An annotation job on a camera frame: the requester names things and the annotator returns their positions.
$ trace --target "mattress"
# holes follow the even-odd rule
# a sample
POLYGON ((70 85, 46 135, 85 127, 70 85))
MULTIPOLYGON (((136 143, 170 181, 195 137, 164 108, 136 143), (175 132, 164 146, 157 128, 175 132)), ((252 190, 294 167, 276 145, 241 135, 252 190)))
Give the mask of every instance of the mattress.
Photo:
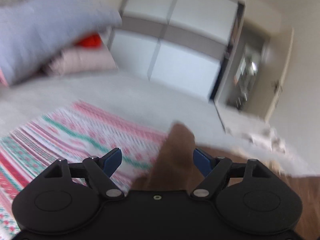
POLYGON ((160 132, 167 132, 172 122, 179 121, 194 133, 197 144, 224 150, 240 148, 252 158, 278 161, 289 174, 314 175, 299 155, 270 153, 227 135, 213 102, 121 72, 43 77, 11 88, 0 87, 0 136, 77 100, 160 132))

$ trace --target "pink pillow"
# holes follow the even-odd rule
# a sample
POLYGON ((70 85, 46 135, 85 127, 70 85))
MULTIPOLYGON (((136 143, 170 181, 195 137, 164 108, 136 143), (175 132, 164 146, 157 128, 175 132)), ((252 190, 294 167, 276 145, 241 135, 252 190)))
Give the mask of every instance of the pink pillow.
POLYGON ((72 47, 61 52, 52 60, 45 72, 53 75, 66 75, 83 71, 116 70, 117 66, 107 47, 88 49, 72 47))

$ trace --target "red object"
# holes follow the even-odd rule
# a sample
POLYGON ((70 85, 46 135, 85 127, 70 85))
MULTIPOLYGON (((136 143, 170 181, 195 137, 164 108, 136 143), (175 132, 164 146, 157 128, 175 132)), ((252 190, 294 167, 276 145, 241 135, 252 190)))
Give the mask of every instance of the red object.
POLYGON ((79 41, 76 45, 87 48, 99 48, 102 45, 102 40, 99 34, 91 35, 79 41))

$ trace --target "wardrobe door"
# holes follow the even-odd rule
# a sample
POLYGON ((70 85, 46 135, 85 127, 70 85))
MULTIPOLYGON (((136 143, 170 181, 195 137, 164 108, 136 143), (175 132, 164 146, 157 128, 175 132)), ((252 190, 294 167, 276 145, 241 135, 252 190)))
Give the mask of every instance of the wardrobe door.
POLYGON ((167 23, 173 0, 128 0, 124 15, 167 23))
POLYGON ((148 78, 148 69, 158 39, 138 33, 116 30, 110 52, 119 70, 148 78))
POLYGON ((218 60, 162 41, 150 80, 207 100, 219 70, 218 60))
POLYGON ((231 0, 178 0, 170 25, 228 45, 237 8, 231 0))

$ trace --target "striped blanket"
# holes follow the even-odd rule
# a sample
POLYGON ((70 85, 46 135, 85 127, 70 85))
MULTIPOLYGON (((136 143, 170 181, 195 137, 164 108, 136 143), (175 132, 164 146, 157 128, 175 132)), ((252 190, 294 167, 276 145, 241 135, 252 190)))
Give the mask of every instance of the striped blanket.
POLYGON ((56 159, 78 163, 119 147, 122 164, 111 179, 127 192, 133 180, 151 168, 165 137, 82 101, 15 129, 0 139, 0 240, 19 232, 12 200, 56 159))

